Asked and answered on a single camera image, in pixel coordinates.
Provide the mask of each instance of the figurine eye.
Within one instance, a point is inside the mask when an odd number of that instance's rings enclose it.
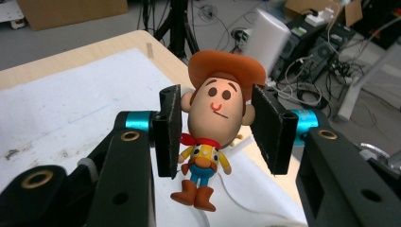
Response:
[[[225,90],[225,91],[223,92],[222,96],[223,96],[224,99],[228,100],[228,99],[230,99],[230,97],[231,97],[231,92],[228,91],[228,90]]]
[[[216,89],[215,87],[209,89],[209,96],[215,96],[218,93],[218,89]]]

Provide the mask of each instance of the figurine hand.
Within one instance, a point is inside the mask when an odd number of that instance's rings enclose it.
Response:
[[[180,154],[180,156],[178,156],[178,163],[181,164],[181,163],[183,163],[183,161],[185,161],[185,159],[184,159],[183,156]]]
[[[230,175],[230,174],[231,174],[231,167],[230,167],[230,166],[224,167],[223,170],[224,170],[224,173],[225,173],[225,174],[227,174],[227,175]]]

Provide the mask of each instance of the woody figurine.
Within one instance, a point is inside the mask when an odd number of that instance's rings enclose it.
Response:
[[[186,175],[189,170],[191,177],[183,180],[183,191],[171,194],[171,199],[214,212],[216,207],[209,201],[214,191],[207,185],[209,178],[217,172],[218,163],[225,174],[231,173],[221,149],[233,142],[241,125],[253,123],[254,108],[246,101],[252,97],[254,84],[264,86],[266,73],[251,58],[200,51],[190,59],[188,74],[196,90],[182,96],[190,134],[183,134],[181,142],[190,147],[180,154],[178,163],[190,157],[182,172]]]

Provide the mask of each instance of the white paper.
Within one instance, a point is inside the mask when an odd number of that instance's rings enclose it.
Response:
[[[34,166],[58,165],[71,173],[110,132],[119,112],[159,111],[159,91],[171,85],[139,50],[132,49],[0,91],[0,189]],[[233,174],[219,172],[209,183],[215,189],[211,198],[218,209],[215,213],[170,198],[181,191],[181,173],[175,180],[155,176],[158,226],[305,223],[302,208],[244,153],[233,150],[226,151],[233,153],[227,155]],[[156,168],[154,150],[151,155]]]

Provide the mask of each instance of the tripod leg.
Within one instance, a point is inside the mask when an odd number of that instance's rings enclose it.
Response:
[[[170,51],[179,59],[185,58],[185,27],[183,17],[186,15],[187,0],[171,1],[171,29],[170,29]]]
[[[171,17],[172,17],[171,12],[169,12],[166,20],[163,22],[160,28],[154,33],[153,37],[157,41],[161,41],[168,32],[168,30],[171,28]]]
[[[192,34],[191,27],[189,26],[188,18],[186,16],[186,14],[183,17],[183,20],[184,20],[184,24],[185,24],[186,41],[188,42],[191,53],[195,54],[196,52],[200,51],[200,48],[198,47],[198,44]]]

